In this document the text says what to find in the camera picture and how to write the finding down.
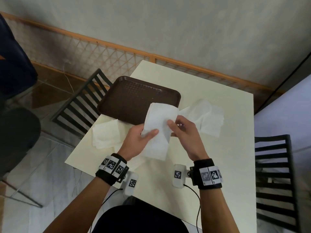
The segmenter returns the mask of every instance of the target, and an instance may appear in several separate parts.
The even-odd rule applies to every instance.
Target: white napkin
[[[115,153],[117,153],[123,143],[119,143],[114,146]],[[136,168],[138,168],[140,165],[142,165],[144,162],[146,162],[148,158],[142,156],[142,154],[139,154],[138,156],[135,156],[130,161],[127,162],[127,166],[129,167],[130,171],[134,171]]]
[[[142,136],[145,136],[153,129],[159,129],[159,133],[148,142],[142,151],[143,156],[159,160],[166,159],[169,139],[172,133],[172,130],[167,125],[167,121],[169,119],[175,121],[178,112],[179,109],[173,105],[151,103],[145,119]]]
[[[93,127],[93,146],[97,149],[110,148],[125,139],[125,129],[119,120],[97,124]]]
[[[223,109],[211,105],[208,100],[201,99],[193,105],[182,109],[179,115],[195,123],[199,132],[219,137],[221,126],[224,123]]]

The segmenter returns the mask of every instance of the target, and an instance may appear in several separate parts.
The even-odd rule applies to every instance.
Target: wristband
[[[190,172],[192,184],[197,185],[199,189],[222,188],[222,176],[212,159],[194,161],[194,167],[190,167]]]
[[[122,156],[113,153],[104,159],[95,175],[112,186],[125,177],[128,171],[126,164],[127,161]]]

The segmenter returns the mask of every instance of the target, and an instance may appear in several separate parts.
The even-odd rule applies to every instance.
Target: table
[[[256,232],[253,95],[147,61],[142,61],[131,77],[179,91],[179,109],[202,98],[223,108],[225,119],[220,137],[201,134],[201,138],[208,155],[221,170],[222,191],[240,232]],[[111,119],[101,115],[94,125]],[[90,129],[65,162],[95,176],[100,163],[113,152],[113,148],[93,147]],[[190,189],[172,186],[174,164],[184,164],[188,169],[193,166],[179,140],[172,137],[165,162],[152,159],[135,170],[139,179],[134,196],[196,225],[199,200]],[[192,187],[190,178],[186,184]],[[198,227],[201,228],[200,216]]]

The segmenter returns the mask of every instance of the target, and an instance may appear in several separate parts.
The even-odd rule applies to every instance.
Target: brown tray
[[[178,91],[121,76],[97,105],[99,113],[138,125],[145,122],[151,103],[165,103],[178,107],[181,95]]]

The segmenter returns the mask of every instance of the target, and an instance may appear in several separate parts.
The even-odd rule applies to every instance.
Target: person's left thumb
[[[159,129],[153,129],[143,139],[148,142],[152,138],[154,138],[158,133],[159,133]]]

